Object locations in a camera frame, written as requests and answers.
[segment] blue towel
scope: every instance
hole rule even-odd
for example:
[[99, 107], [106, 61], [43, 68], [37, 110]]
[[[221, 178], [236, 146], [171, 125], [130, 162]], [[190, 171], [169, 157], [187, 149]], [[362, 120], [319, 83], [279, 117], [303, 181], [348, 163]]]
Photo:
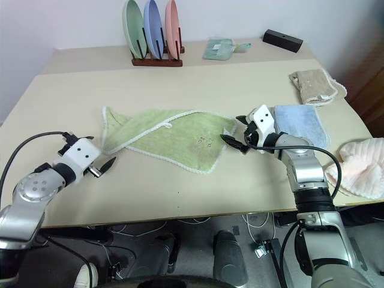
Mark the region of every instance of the blue towel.
[[275, 126], [278, 133], [307, 138], [316, 147], [326, 148], [331, 142], [314, 106], [275, 106]]

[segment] plate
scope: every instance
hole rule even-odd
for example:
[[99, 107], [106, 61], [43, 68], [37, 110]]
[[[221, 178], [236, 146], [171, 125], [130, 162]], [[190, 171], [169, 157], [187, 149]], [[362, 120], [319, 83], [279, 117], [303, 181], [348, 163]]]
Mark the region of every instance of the plate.
[[[143, 58], [146, 56], [146, 41], [143, 33], [144, 20], [140, 8], [135, 0], [129, 0], [124, 5], [122, 11], [122, 24], [124, 28], [125, 38], [128, 45], [136, 58]], [[140, 54], [139, 45], [143, 53], [143, 57]]]
[[144, 30], [148, 48], [152, 55], [160, 59], [163, 57], [164, 43], [161, 36], [161, 18], [156, 2], [149, 0], [144, 8]]
[[176, 41], [178, 42], [179, 53], [180, 39], [179, 39], [179, 15], [178, 8], [175, 0], [170, 0], [166, 7], [166, 35], [168, 50], [171, 56], [175, 59], [178, 58], [178, 50], [176, 48]]

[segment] white wall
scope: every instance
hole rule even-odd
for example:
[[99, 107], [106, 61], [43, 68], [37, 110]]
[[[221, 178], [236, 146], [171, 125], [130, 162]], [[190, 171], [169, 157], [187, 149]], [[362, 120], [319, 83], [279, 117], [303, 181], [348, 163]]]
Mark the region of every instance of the white wall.
[[[125, 0], [0, 1], [2, 10], [6, 6], [1, 35], [7, 39], [1, 50], [0, 120], [41, 70], [51, 48], [126, 44], [121, 24]], [[383, 29], [376, 14], [384, 8], [381, 0], [176, 1], [184, 41], [260, 37], [274, 29], [307, 42], [334, 77], [348, 72], [350, 60], [356, 65], [377, 41], [371, 31], [361, 33], [363, 24], [376, 32]], [[146, 0], [137, 2], [143, 8]], [[163, 18], [166, 2], [157, 0]]]
[[53, 53], [45, 0], [0, 0], [0, 124]]

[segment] beige tabletop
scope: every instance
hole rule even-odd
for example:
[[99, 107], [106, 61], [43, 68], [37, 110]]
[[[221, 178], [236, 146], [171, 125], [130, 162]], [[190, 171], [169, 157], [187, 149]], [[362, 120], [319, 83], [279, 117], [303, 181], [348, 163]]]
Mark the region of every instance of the beige tabletop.
[[[223, 65], [249, 62], [266, 62], [280, 60], [313, 59], [315, 56], [309, 47], [303, 43], [297, 53], [264, 43], [261, 39], [240, 39], [236, 43], [251, 43], [247, 53], [234, 53], [226, 61], [202, 59], [206, 41], [184, 43], [185, 53], [181, 55], [183, 66]], [[122, 69], [148, 69], [133, 66], [128, 46], [109, 46], [76, 48], [56, 51], [47, 63], [42, 74], [106, 71]]]
[[[282, 61], [182, 68], [140, 68], [98, 71], [59, 71], [37, 76], [0, 128], [0, 169], [25, 138], [44, 131], [72, 131], [95, 136], [100, 145], [101, 108], [135, 115], [146, 109], [200, 109], [235, 117], [266, 104], [300, 104], [288, 74], [321, 68], [311, 57]], [[76, 67], [67, 67], [71, 71]], [[371, 137], [345, 100], [318, 108], [335, 153], [344, 143]], [[16, 157], [5, 182], [2, 207], [11, 203], [14, 185], [43, 162], [57, 157], [59, 136], [37, 139]], [[44, 227], [121, 223], [295, 208], [285, 166], [271, 154], [242, 155], [226, 149], [209, 175], [188, 172], [172, 163], [123, 149], [115, 165], [101, 178], [86, 176], [79, 185], [61, 191], [46, 211]], [[318, 155], [323, 165], [331, 161]], [[96, 164], [102, 164], [104, 157]], [[368, 203], [361, 197], [339, 195], [336, 205]]]

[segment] black cable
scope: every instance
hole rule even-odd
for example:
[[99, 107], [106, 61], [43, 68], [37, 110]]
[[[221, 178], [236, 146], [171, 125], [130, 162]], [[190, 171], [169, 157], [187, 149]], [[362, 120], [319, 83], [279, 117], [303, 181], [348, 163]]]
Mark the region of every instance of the black cable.
[[89, 264], [89, 262], [83, 257], [81, 256], [79, 253], [73, 251], [72, 249], [68, 248], [67, 246], [59, 243], [59, 242], [56, 242], [55, 240], [53, 240], [52, 238], [50, 237], [47, 237], [47, 236], [44, 236], [49, 242], [51, 242], [52, 244], [56, 245], [57, 247], [60, 247], [62, 248], [63, 250], [71, 253], [72, 255], [75, 255], [76, 257], [78, 257], [79, 259], [81, 259], [85, 265], [88, 267], [88, 272], [89, 272], [89, 287], [92, 288], [92, 269], [91, 269], [91, 266]]
[[340, 163], [338, 162], [337, 158], [332, 153], [328, 152], [325, 149], [315, 147], [315, 146], [295, 145], [295, 146], [279, 146], [279, 147], [276, 147], [276, 146], [258, 147], [258, 146], [252, 145], [246, 136], [244, 136], [244, 141], [246, 142], [246, 144], [250, 148], [255, 149], [255, 150], [310, 149], [310, 150], [319, 151], [321, 153], [328, 155], [333, 160], [333, 162], [335, 163], [336, 168], [337, 168], [337, 181], [336, 181], [336, 185], [335, 185], [335, 190], [333, 191], [333, 193], [331, 195], [332, 199], [334, 199], [336, 197], [337, 191], [340, 188], [340, 184], [341, 184], [341, 167], [340, 167]]
[[281, 246], [280, 250], [280, 259], [279, 259], [279, 266], [280, 266], [280, 272], [283, 276], [283, 281], [285, 283], [285, 287], [287, 287], [287, 282], [286, 282], [286, 276], [284, 274], [284, 250], [286, 248], [288, 238], [292, 234], [293, 230], [296, 228], [296, 226], [299, 224], [299, 221], [296, 221], [292, 227], [288, 230], [287, 235], [284, 237], [283, 244]]
[[19, 153], [19, 151], [30, 141], [36, 139], [36, 138], [39, 138], [39, 137], [43, 137], [43, 136], [48, 136], [48, 135], [63, 135], [64, 132], [61, 132], [61, 131], [53, 131], [53, 132], [45, 132], [45, 133], [40, 133], [40, 134], [36, 134], [26, 140], [24, 140], [12, 153], [11, 157], [9, 158], [8, 162], [6, 163], [5, 167], [4, 167], [4, 170], [2, 172], [2, 175], [1, 175], [1, 179], [0, 179], [0, 203], [1, 203], [1, 194], [2, 194], [2, 188], [4, 186], [4, 181], [5, 181], [5, 177], [8, 173], [8, 170], [12, 164], [12, 161], [14, 160], [14, 158], [16, 157], [17, 153]]
[[87, 241], [87, 240], [85, 240], [85, 242], [87, 242], [89, 244], [92, 244], [92, 245], [96, 245], [96, 246], [104, 246], [104, 247], [107, 247], [107, 248], [118, 248], [118, 249], [127, 250], [127, 251], [129, 251], [133, 255], [135, 260], [137, 259], [136, 253], [132, 249], [129, 249], [129, 248], [126, 248], [126, 247], [115, 246], [115, 245], [103, 245], [103, 244], [99, 244], [99, 243], [93, 243], [93, 242]]

